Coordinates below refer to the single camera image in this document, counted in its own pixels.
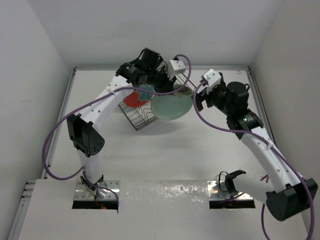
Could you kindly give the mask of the light green plate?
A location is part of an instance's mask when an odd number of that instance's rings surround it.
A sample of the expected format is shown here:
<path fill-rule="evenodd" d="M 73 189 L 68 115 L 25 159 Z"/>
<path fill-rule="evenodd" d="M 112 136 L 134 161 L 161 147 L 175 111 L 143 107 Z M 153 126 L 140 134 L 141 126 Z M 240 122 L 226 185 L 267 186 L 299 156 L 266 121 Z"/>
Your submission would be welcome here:
<path fill-rule="evenodd" d="M 151 111 L 159 120 L 173 121 L 189 112 L 193 106 L 194 92 L 184 86 L 170 95 L 156 95 L 151 100 Z"/>

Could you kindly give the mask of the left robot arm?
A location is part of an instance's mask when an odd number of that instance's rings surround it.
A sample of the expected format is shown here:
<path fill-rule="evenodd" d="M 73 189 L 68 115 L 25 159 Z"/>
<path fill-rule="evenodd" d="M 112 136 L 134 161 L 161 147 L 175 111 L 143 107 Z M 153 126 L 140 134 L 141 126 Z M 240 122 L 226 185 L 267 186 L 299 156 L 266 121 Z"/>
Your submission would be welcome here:
<path fill-rule="evenodd" d="M 78 151 L 82 181 L 88 188 L 95 191 L 104 180 L 99 153 L 105 139 L 100 129 L 111 112 L 133 92 L 142 98 L 173 94 L 176 75 L 185 69 L 178 58 L 165 62 L 158 52 L 144 48 L 137 58 L 116 70 L 108 86 L 93 102 L 67 117 L 68 135 Z"/>

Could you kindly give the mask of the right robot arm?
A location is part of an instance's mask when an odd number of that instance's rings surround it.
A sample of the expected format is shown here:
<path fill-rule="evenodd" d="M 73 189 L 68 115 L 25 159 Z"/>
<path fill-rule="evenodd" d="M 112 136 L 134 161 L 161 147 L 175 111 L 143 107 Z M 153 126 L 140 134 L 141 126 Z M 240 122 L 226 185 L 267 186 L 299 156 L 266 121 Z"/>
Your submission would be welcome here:
<path fill-rule="evenodd" d="M 306 179 L 285 159 L 270 139 L 262 120 L 249 108 L 248 84 L 223 80 L 212 85 L 202 82 L 195 89 L 193 106 L 199 118 L 206 104 L 215 107 L 226 117 L 227 128 L 218 127 L 204 120 L 208 126 L 236 135 L 254 155 L 269 178 L 269 183 L 252 180 L 245 170 L 238 169 L 225 175 L 219 184 L 220 192 L 233 196 L 238 192 L 253 196 L 264 204 L 271 215 L 282 222 L 301 212 L 310 210 L 315 220 L 314 198 L 318 184 Z"/>

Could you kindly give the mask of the red and teal plate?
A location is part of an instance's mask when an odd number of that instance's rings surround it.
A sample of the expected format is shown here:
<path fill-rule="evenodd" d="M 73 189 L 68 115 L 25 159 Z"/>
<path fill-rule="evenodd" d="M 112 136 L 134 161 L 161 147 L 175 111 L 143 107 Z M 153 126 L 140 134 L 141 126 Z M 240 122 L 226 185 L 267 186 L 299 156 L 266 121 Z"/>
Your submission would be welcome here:
<path fill-rule="evenodd" d="M 154 87 L 149 84 L 140 85 L 140 86 L 138 86 L 138 88 L 152 92 L 152 93 L 155 92 Z M 145 91 L 135 90 L 130 95 L 128 95 L 126 98 L 124 98 L 123 102 L 127 107 L 137 108 L 137 107 L 143 106 L 146 103 L 148 103 L 153 97 L 152 93 L 147 93 Z"/>

